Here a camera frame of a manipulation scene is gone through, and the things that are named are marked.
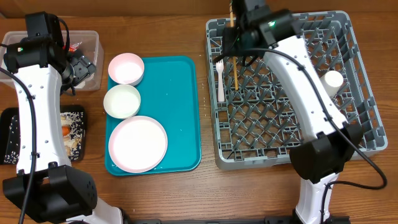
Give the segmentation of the white plastic fork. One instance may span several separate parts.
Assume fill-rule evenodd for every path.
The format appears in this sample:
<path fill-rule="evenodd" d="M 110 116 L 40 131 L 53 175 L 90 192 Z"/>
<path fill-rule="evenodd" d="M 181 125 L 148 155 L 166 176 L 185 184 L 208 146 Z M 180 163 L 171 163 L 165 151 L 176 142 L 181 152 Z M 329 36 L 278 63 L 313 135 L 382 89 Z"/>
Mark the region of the white plastic fork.
<path fill-rule="evenodd" d="M 223 60 L 220 60 L 219 62 L 216 63 L 216 71 L 218 74 L 218 101 L 225 102 L 224 86 L 223 86 L 223 71 L 224 71 Z"/>

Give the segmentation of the red snack wrapper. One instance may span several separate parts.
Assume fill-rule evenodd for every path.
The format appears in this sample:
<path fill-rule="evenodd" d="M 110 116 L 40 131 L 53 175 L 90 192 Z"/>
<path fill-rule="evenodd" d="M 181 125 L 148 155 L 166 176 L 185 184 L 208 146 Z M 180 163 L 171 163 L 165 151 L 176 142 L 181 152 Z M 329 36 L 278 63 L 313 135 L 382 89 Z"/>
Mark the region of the red snack wrapper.
<path fill-rule="evenodd" d="M 82 42 L 77 42 L 77 43 L 71 44 L 71 45 L 69 46 L 68 51 L 69 51 L 69 52 L 76 52 L 76 51 L 79 49 L 79 47 L 80 47 L 81 44 L 82 44 Z"/>

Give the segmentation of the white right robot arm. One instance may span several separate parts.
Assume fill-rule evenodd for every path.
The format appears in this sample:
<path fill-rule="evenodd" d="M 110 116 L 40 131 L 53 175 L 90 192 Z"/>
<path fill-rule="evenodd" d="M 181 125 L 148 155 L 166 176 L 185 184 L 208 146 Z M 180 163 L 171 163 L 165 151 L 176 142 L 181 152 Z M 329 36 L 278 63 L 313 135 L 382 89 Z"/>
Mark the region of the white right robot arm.
<path fill-rule="evenodd" d="M 231 2 L 236 22 L 224 31 L 223 56 L 263 58 L 290 100 L 303 144 L 290 150 L 301 178 L 300 198 L 288 223 L 349 223 L 329 213 L 332 183 L 361 141 L 333 104 L 310 57 L 298 22 L 288 9 L 272 12 L 264 1 Z"/>

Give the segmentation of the large pink plate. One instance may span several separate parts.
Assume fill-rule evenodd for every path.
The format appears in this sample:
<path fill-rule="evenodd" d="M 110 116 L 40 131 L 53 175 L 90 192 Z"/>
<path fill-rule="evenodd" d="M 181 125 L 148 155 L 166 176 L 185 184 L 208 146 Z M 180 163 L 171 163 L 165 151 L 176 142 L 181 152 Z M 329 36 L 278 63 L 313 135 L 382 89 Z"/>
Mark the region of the large pink plate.
<path fill-rule="evenodd" d="M 148 116 L 133 116 L 120 122 L 108 141 L 113 163 L 133 174 L 157 166 L 164 158 L 167 147 L 168 137 L 164 127 Z"/>

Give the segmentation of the white cup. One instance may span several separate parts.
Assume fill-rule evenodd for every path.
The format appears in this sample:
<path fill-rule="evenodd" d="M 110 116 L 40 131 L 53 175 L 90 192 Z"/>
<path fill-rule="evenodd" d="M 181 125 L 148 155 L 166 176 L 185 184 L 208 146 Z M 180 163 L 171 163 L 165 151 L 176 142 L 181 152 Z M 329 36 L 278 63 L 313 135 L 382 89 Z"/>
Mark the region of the white cup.
<path fill-rule="evenodd" d="M 344 79 L 340 72 L 330 70 L 320 78 L 320 81 L 328 96 L 332 98 L 337 94 L 344 82 Z"/>

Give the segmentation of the pink bowl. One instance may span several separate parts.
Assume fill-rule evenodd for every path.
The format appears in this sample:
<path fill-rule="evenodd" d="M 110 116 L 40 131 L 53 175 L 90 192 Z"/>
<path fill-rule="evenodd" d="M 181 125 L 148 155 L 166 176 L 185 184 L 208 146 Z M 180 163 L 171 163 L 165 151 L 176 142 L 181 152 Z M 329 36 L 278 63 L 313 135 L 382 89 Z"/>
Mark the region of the pink bowl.
<path fill-rule="evenodd" d="M 144 61 L 136 54 L 123 53 L 109 63 L 108 75 L 121 85 L 138 85 L 144 77 Z"/>

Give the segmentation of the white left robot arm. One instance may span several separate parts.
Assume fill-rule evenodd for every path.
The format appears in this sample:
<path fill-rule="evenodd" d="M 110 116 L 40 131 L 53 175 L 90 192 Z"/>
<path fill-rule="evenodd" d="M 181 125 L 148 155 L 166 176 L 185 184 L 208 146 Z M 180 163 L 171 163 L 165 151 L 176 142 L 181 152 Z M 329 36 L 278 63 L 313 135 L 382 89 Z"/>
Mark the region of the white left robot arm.
<path fill-rule="evenodd" d="M 65 150 L 60 95 L 96 67 L 70 52 L 64 20 L 46 12 L 25 17 L 27 37 L 6 46 L 1 71 L 13 79 L 21 145 L 16 176 L 2 183 L 21 218 L 37 223 L 128 223 L 123 210 L 99 198 L 92 176 L 72 167 Z"/>

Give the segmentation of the wooden chopstick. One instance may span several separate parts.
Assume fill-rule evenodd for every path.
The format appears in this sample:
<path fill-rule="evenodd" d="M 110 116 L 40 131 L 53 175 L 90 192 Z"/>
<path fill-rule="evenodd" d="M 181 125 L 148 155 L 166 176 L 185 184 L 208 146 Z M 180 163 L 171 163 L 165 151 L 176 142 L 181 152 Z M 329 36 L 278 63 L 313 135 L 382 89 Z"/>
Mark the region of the wooden chopstick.
<path fill-rule="evenodd" d="M 229 4 L 229 18 L 230 18 L 230 27 L 234 27 L 234 13 L 233 13 L 233 0 L 230 1 Z M 239 84 L 238 84 L 238 73 L 237 73 L 237 65 L 236 65 L 236 58 L 233 58 L 233 74 L 234 74 L 234 87 L 235 90 L 239 90 Z"/>

